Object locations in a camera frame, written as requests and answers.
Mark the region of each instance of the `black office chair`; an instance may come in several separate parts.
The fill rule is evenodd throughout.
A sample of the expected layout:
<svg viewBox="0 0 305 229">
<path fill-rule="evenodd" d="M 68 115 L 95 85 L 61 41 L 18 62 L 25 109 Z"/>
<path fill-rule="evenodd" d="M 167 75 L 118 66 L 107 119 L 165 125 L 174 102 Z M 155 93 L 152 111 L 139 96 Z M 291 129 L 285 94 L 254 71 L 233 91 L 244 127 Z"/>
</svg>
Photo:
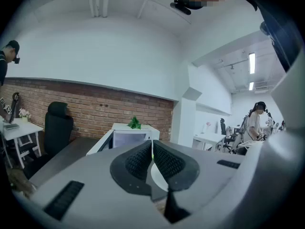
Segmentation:
<svg viewBox="0 0 305 229">
<path fill-rule="evenodd" d="M 220 119 L 220 127 L 221 127 L 221 134 L 222 134 L 222 135 L 227 135 L 226 128 L 225 128 L 225 123 L 224 123 L 224 119 L 222 119 L 222 118 Z M 225 138 L 225 139 L 224 139 L 224 147 L 227 148 L 227 149 L 229 149 L 229 152 L 231 152 L 232 147 L 229 146 L 228 144 L 229 144 L 230 142 L 233 142 L 233 141 L 234 141 L 234 139 L 232 138 L 232 136 L 234 136 L 234 135 L 231 135 L 231 138 Z"/>
<path fill-rule="evenodd" d="M 23 169 L 23 173 L 28 179 L 69 144 L 73 118 L 67 116 L 66 112 L 66 103 L 53 102 L 49 105 L 45 117 L 44 134 L 44 150 L 47 154 L 36 158 L 35 154 L 32 153 L 30 157 L 33 157 L 34 160 Z"/>
</svg>

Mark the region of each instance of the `desk leg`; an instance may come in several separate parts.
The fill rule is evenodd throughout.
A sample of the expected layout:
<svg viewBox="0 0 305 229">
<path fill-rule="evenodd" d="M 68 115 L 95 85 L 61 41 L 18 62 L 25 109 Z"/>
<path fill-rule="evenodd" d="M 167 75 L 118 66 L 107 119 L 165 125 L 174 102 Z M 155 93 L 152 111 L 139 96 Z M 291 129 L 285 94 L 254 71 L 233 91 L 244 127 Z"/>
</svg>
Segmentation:
<svg viewBox="0 0 305 229">
<path fill-rule="evenodd" d="M 41 156 L 41 151 L 40 151 L 40 146 L 39 146 L 39 141 L 38 141 L 38 132 L 35 132 L 35 136 L 36 136 L 36 143 L 37 143 L 37 147 L 38 147 L 38 153 L 39 153 L 39 156 Z"/>
<path fill-rule="evenodd" d="M 224 152 L 224 139 L 221 141 L 220 152 Z"/>
<path fill-rule="evenodd" d="M 6 151 L 6 143 L 4 141 L 3 135 L 1 135 L 1 139 L 2 139 L 2 144 L 3 144 L 3 148 L 4 148 L 4 152 L 5 152 L 6 158 L 8 159 L 10 168 L 13 169 L 13 166 L 11 165 L 11 162 L 10 162 L 10 158 L 9 158 L 8 152 Z"/>
<path fill-rule="evenodd" d="M 17 152 L 17 155 L 18 155 L 18 159 L 19 159 L 19 161 L 20 161 L 20 164 L 21 164 L 21 166 L 22 166 L 22 169 L 24 169 L 24 164 L 23 164 L 23 161 L 22 161 L 22 158 L 21 158 L 21 153 L 19 152 L 18 141 L 17 141 L 16 138 L 14 139 L 14 142 L 15 142 L 15 147 L 16 147 L 16 152 Z"/>
</svg>

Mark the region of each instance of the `brick wall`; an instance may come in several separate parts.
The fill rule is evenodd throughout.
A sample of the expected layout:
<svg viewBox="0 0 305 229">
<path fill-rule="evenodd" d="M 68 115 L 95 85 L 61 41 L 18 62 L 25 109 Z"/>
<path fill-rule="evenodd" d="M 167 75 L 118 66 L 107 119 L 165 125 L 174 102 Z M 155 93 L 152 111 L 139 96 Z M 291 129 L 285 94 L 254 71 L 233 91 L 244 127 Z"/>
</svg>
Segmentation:
<svg viewBox="0 0 305 229">
<path fill-rule="evenodd" d="M 30 121 L 42 127 L 49 104 L 66 102 L 68 115 L 74 119 L 72 138 L 100 139 L 113 123 L 129 123 L 135 115 L 141 124 L 150 124 L 158 129 L 160 139 L 170 139 L 172 101 L 76 83 L 6 79 L 1 89 L 6 103 L 11 104 L 14 92 L 20 93 L 21 107 L 32 115 Z"/>
</svg>

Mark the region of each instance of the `ceiling light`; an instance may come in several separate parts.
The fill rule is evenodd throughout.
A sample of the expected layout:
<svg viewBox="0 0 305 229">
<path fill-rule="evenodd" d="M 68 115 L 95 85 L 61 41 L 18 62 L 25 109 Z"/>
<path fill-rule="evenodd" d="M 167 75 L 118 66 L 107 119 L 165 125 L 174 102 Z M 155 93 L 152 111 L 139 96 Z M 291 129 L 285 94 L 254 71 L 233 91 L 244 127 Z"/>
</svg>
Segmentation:
<svg viewBox="0 0 305 229">
<path fill-rule="evenodd" d="M 249 54 L 249 61 L 250 61 L 250 74 L 255 73 L 255 53 Z"/>
<path fill-rule="evenodd" d="M 249 91 L 252 91 L 252 90 L 253 90 L 253 85 L 254 85 L 254 82 L 250 82 Z"/>
</svg>

